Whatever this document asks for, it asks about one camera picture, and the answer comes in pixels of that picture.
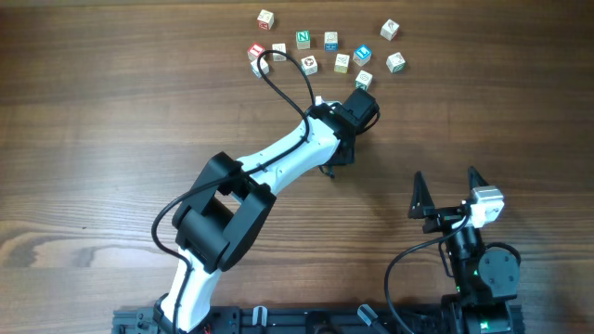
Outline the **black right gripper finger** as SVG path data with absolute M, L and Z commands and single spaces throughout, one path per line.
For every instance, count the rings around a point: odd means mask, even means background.
M 407 217 L 422 219 L 434 215 L 435 207 L 431 193 L 426 185 L 423 174 L 417 171 L 414 175 L 412 198 Z
M 489 186 L 474 166 L 470 166 L 468 169 L 468 180 L 470 190 L 477 187 Z

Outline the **green N block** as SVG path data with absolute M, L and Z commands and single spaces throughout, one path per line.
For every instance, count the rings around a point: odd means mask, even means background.
M 311 47 L 311 35 L 308 30 L 298 31 L 295 36 L 296 46 L 299 50 L 305 50 Z

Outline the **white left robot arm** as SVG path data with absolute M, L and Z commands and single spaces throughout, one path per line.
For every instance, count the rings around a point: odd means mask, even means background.
M 344 102 L 312 105 L 277 142 L 236 160 L 213 156 L 191 189 L 165 207 L 174 214 L 179 265 L 170 291 L 155 305 L 164 333 L 202 327 L 220 275 L 233 267 L 260 233 L 278 193 L 315 167 L 355 159 L 355 139 L 380 117 L 380 107 L 357 88 Z

